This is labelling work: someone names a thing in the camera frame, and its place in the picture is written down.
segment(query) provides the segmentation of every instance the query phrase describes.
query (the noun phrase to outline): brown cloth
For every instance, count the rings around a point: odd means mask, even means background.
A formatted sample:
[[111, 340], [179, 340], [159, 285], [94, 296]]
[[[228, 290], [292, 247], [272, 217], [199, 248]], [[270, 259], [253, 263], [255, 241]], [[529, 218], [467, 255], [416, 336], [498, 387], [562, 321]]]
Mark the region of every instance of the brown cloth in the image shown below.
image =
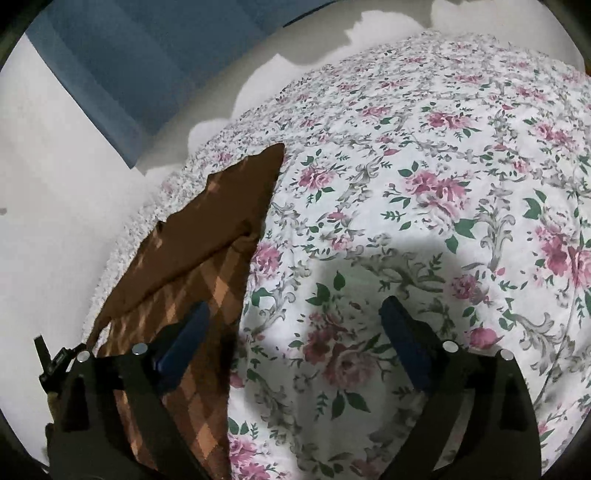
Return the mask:
[[[250, 260], [256, 250], [284, 145], [207, 178], [205, 190], [159, 222], [139, 247], [98, 315], [87, 345], [111, 322], [99, 356], [119, 355], [181, 320], [207, 301], [210, 327], [178, 389], [163, 403], [191, 450], [214, 479], [230, 477], [227, 438], [229, 367], [242, 312]], [[125, 394], [119, 412], [136, 458], [154, 468]]]

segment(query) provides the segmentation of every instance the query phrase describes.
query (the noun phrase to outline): fabric fold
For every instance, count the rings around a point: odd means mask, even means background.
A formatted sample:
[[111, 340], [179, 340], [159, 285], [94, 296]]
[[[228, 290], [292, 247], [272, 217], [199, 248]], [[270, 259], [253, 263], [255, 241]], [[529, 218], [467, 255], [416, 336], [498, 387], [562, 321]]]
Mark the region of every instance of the fabric fold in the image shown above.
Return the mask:
[[[211, 324], [180, 387], [163, 398], [179, 431], [214, 478], [228, 478], [229, 367], [253, 256], [267, 215], [284, 145], [212, 174], [205, 190], [142, 242], [134, 260], [98, 315], [87, 345], [111, 331], [99, 356], [118, 355], [151, 342], [181, 320], [196, 301], [208, 302]], [[126, 402], [118, 408], [137, 459], [148, 465]]]

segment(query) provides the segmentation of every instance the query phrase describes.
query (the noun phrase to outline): wall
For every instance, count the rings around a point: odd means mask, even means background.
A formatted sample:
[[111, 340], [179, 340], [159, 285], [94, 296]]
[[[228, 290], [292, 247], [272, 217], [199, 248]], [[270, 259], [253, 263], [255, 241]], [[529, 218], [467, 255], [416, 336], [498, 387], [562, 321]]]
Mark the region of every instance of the wall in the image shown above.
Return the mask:
[[114, 237], [152, 184], [129, 170], [23, 37], [0, 72], [0, 409], [43, 460], [33, 338], [80, 341]]

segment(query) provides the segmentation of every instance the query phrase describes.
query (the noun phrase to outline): floral bedsheet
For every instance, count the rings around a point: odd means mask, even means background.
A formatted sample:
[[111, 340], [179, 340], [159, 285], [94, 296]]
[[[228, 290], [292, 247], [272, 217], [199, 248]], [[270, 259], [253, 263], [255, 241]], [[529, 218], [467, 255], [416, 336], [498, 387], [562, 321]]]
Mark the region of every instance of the floral bedsheet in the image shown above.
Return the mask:
[[589, 80], [559, 61], [478, 35], [374, 48], [195, 153], [120, 239], [89, 318], [157, 219], [281, 141], [232, 367], [233, 476], [379, 476], [424, 405], [379, 322], [393, 294], [442, 339], [515, 354], [547, 469], [591, 408], [590, 138]]

